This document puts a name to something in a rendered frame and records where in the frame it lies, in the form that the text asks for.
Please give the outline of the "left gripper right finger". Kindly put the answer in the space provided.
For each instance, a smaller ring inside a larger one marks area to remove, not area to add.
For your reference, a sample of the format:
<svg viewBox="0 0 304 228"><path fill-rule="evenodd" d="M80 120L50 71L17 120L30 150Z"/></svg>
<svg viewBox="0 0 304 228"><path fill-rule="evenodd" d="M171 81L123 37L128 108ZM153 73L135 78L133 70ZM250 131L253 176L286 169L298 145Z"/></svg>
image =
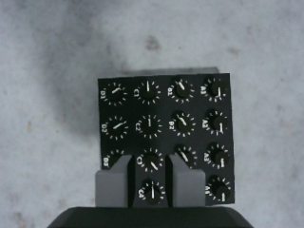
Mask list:
<svg viewBox="0 0 304 228"><path fill-rule="evenodd" d="M169 207L205 206L205 173L190 170L179 155L166 155L165 193Z"/></svg>

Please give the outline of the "black knob panel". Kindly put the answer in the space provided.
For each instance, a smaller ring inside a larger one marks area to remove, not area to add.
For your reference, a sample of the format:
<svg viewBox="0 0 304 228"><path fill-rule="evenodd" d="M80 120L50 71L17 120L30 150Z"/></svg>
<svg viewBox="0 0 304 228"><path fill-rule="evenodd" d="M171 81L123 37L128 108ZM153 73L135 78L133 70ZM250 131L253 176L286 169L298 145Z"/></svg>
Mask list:
<svg viewBox="0 0 304 228"><path fill-rule="evenodd" d="M230 73L101 78L98 99L102 170L136 156L133 207L169 207L166 155L205 173L205 206L236 203Z"/></svg>

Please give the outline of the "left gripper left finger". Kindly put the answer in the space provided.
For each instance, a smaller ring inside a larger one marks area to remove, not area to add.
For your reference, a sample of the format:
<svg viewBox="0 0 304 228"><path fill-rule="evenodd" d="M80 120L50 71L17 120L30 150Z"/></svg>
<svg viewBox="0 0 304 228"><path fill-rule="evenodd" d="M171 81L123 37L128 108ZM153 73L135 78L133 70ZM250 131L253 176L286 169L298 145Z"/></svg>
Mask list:
<svg viewBox="0 0 304 228"><path fill-rule="evenodd" d="M95 207L132 207L135 192L135 155L122 155L110 170L95 173Z"/></svg>

